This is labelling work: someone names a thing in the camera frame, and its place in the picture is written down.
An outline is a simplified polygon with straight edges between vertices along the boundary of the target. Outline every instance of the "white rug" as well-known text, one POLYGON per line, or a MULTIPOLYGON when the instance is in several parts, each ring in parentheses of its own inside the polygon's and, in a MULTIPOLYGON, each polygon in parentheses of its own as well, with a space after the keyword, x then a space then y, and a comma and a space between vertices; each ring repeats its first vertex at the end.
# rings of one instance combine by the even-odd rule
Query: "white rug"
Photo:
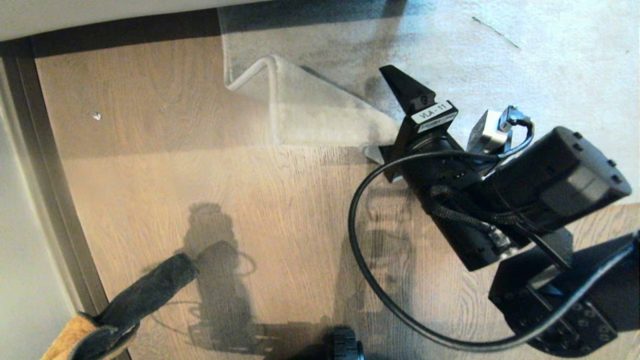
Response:
POLYGON ((637 1, 281 0, 219 14, 225 81, 271 101, 276 143, 392 143, 403 114, 378 68, 393 64, 456 105, 463 147, 486 109, 517 104, 537 138, 580 131, 638 200, 637 1))

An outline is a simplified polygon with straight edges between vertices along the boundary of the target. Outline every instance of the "white wall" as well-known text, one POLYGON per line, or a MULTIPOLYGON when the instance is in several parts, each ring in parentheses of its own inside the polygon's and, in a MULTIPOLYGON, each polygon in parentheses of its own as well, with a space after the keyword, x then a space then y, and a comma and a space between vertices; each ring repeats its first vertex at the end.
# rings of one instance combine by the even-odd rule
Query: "white wall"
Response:
POLYGON ((74 309, 47 247, 2 111, 0 254, 0 357, 40 359, 74 309))

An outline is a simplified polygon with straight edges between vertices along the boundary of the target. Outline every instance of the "hardwood floor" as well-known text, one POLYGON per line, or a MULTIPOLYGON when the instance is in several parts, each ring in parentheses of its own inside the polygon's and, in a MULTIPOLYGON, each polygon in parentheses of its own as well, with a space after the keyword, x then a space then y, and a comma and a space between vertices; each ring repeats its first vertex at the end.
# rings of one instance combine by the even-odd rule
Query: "hardwood floor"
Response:
MULTIPOLYGON (((176 252, 202 271, 144 320, 134 360, 283 359, 338 324, 357 331, 368 359, 552 358, 528 346, 455 352, 396 320, 365 285, 346 240, 351 196, 374 165, 358 149, 269 145, 266 104, 223 86, 215 12, 163 19, 151 28, 115 22, 34 39, 107 296, 176 252), (139 42, 105 45, 95 35, 139 31, 147 37, 139 42), (55 51, 74 44, 82 51, 55 51)), ((397 301, 454 337, 511 334, 486 298, 496 266, 464 271, 405 184, 380 179, 363 204, 362 247, 397 301)), ((625 234, 639 219, 638 205, 595 213, 571 226, 576 247, 625 234)), ((640 358, 638 333, 589 358, 640 358)))

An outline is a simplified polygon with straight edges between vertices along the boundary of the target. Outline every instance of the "label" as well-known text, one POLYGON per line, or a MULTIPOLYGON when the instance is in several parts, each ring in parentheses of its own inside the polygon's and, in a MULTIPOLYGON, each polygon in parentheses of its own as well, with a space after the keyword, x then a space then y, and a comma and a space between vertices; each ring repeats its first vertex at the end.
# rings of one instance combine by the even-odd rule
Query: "label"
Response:
POLYGON ((421 124, 451 109, 453 109, 453 105, 449 104, 449 101, 447 101, 447 102, 443 102, 442 104, 435 104, 434 106, 430 106, 420 111, 419 113, 415 113, 411 116, 411 119, 413 119, 413 121, 415 121, 416 124, 421 124))
POLYGON ((423 131, 427 131, 428 129, 431 129, 432 127, 436 127, 438 125, 442 125, 445 124, 447 122, 453 121, 453 119, 456 117, 456 115, 458 114, 458 112, 456 111, 455 113, 451 113, 448 114, 447 116, 443 117, 442 119, 436 119, 433 121, 429 121, 425 124, 422 124, 420 126, 420 128, 418 128, 418 133, 421 133, 423 131))

